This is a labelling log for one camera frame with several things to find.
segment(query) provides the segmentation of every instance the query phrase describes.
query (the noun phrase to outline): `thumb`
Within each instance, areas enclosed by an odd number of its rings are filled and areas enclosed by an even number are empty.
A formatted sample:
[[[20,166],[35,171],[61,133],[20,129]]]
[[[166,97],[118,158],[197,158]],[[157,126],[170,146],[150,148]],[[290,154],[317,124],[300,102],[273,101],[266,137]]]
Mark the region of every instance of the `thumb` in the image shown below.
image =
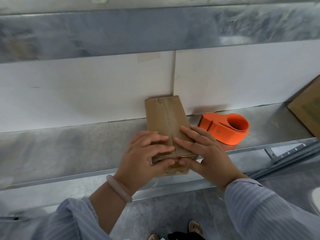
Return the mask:
[[[195,160],[191,160],[190,158],[183,157],[179,160],[179,164],[190,168],[192,171],[199,173],[202,171],[203,165]]]
[[[156,174],[163,173],[169,166],[174,165],[173,159],[165,159],[152,166]]]

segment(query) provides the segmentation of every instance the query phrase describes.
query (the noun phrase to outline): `cardboard box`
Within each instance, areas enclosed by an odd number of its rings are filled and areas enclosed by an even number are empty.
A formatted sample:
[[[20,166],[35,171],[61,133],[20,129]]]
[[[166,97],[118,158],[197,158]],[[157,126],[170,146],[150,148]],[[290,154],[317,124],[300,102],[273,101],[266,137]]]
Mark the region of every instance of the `cardboard box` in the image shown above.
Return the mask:
[[[145,108],[148,130],[158,131],[160,135],[169,136],[169,140],[162,142],[162,144],[175,147],[173,152],[160,153],[152,157],[152,164],[156,164],[166,158],[173,158],[176,163],[168,169],[164,176],[187,174],[189,169],[178,164],[179,159],[181,157],[189,157],[196,160],[198,156],[174,142],[175,137],[192,141],[192,139],[180,132],[181,125],[186,128],[190,128],[190,126],[179,96],[146,99]]]
[[[288,108],[320,140],[320,76],[315,78]]]

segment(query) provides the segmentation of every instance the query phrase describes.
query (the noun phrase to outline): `black pants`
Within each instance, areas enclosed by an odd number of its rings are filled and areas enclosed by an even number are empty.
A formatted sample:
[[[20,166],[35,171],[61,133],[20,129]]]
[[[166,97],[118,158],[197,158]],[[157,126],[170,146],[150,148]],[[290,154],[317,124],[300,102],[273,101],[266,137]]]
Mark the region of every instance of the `black pants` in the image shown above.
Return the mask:
[[[168,234],[169,240],[205,240],[202,236],[195,232],[183,233],[183,232],[174,232]]]

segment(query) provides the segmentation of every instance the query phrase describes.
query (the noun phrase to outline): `striped shirt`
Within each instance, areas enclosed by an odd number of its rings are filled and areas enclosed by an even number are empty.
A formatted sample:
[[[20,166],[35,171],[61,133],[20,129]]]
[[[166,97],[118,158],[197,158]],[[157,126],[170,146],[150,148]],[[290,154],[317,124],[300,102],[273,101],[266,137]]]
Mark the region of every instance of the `striped shirt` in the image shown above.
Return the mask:
[[[320,217],[286,202],[253,179],[232,182],[226,189],[225,202],[243,239],[320,239]],[[87,197],[66,199],[43,218],[4,224],[0,223],[1,239],[111,240],[99,227]]]

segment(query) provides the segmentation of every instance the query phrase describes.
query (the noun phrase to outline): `white bangle bracelet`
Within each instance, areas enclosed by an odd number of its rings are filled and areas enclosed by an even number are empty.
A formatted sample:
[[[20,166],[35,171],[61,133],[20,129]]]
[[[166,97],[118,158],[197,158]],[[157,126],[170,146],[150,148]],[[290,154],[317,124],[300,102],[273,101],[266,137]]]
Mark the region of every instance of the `white bangle bracelet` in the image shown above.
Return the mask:
[[[118,195],[123,198],[126,202],[131,203],[132,197],[126,193],[126,191],[120,186],[120,184],[115,180],[110,174],[106,176],[108,184],[114,189]]]

